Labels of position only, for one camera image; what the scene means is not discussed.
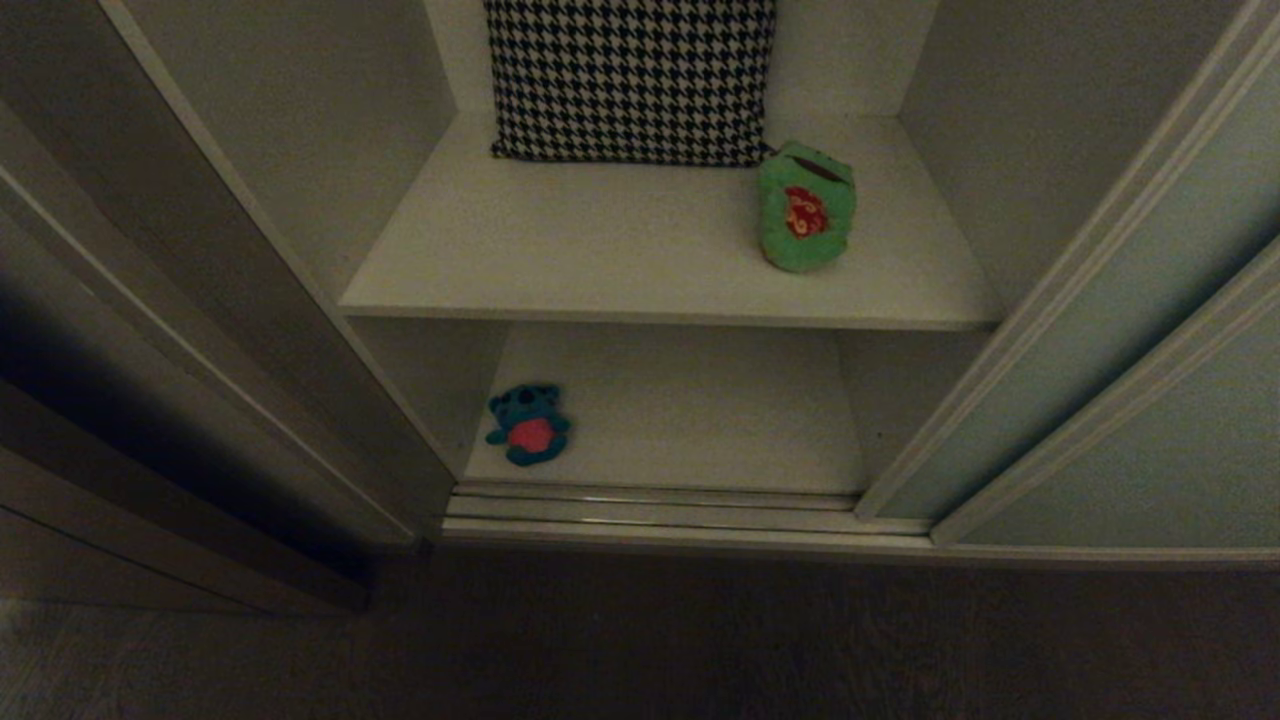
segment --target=red belly patch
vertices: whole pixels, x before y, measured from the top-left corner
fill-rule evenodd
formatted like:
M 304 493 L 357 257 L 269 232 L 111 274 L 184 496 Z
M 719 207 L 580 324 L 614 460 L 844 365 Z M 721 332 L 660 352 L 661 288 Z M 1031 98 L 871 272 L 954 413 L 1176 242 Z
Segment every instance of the red belly patch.
M 553 437 L 556 437 L 556 432 L 552 430 L 552 424 L 545 418 L 538 418 L 511 428 L 507 442 L 529 452 L 543 452 L 550 447 Z
M 806 188 L 794 186 L 787 192 L 787 228 L 796 240 L 827 232 L 827 209 L 818 197 Z

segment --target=shelf board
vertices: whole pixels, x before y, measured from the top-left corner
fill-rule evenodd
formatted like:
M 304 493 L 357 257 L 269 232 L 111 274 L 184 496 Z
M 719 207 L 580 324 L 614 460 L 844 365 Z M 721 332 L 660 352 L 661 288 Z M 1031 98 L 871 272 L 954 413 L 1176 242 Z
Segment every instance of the shelf board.
M 701 491 L 854 493 L 858 434 L 831 333 L 522 323 L 492 395 L 556 382 L 573 421 L 550 462 L 517 468 L 485 445 L 467 480 Z
M 850 249 L 795 275 L 756 242 L 755 170 L 489 156 L 460 114 L 340 305 L 353 315 L 675 324 L 988 328 L 1004 310 L 892 118 L 772 118 L 852 164 Z

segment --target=black and white pillow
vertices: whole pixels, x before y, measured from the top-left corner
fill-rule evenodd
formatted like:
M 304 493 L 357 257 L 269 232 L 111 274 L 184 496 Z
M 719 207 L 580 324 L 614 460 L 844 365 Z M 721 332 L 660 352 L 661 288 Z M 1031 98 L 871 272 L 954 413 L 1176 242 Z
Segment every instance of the black and white pillow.
M 753 167 L 774 0 L 485 0 L 494 155 Z

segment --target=green plush toy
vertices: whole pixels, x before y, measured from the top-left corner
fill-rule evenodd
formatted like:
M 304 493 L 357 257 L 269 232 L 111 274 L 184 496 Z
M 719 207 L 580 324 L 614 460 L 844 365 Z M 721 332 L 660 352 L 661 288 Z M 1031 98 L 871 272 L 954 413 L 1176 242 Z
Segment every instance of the green plush toy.
M 760 164 L 760 246 L 783 270 L 804 273 L 849 246 L 858 196 L 849 165 L 787 142 Z

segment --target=dark floor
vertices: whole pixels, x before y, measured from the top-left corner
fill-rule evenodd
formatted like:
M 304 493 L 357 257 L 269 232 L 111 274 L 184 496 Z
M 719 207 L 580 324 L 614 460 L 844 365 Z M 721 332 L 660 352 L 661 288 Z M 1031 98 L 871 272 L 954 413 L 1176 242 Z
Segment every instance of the dark floor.
M 1280 717 L 1280 575 L 444 550 L 349 620 L 0 601 L 0 717 Z

